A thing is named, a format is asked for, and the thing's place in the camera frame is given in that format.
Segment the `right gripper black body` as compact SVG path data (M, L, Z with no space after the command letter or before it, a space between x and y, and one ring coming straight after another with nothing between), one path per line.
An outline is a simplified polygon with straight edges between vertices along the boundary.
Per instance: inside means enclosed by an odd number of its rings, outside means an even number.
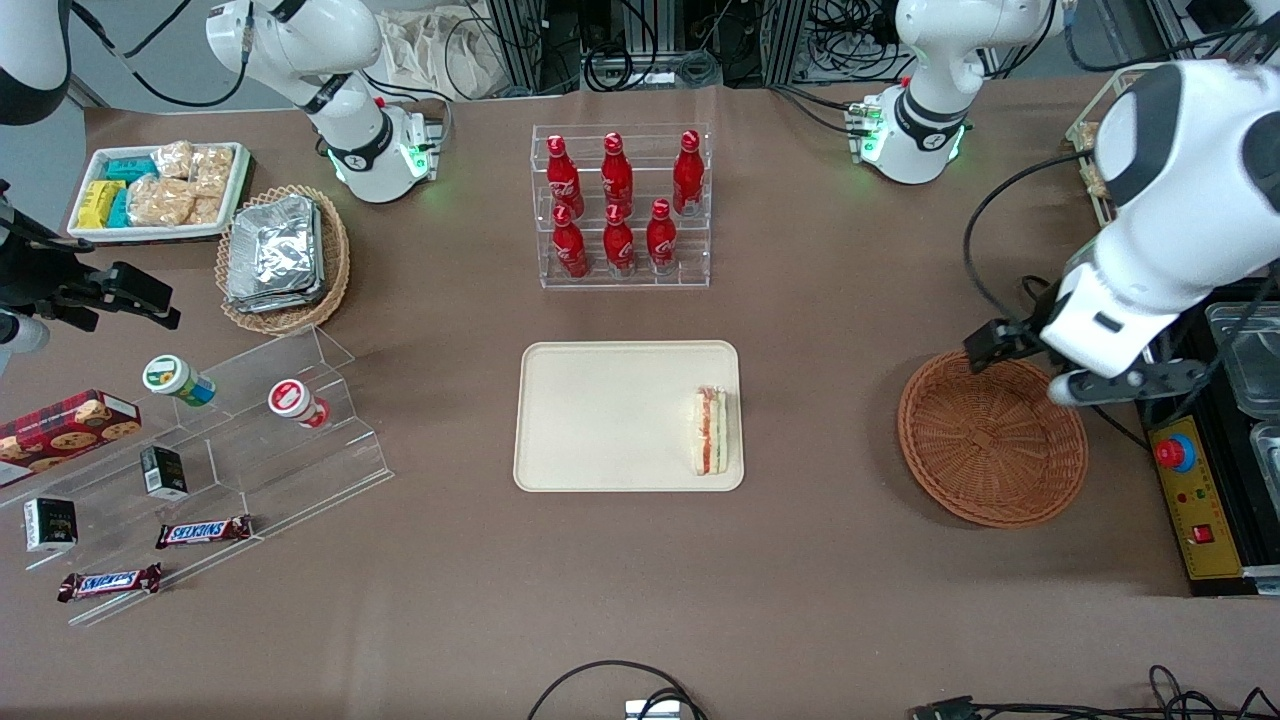
M1 305L27 316L60 316L65 307L91 307L114 313L99 270L79 260L93 252L84 241L65 243L32 231L4 231L1 250Z

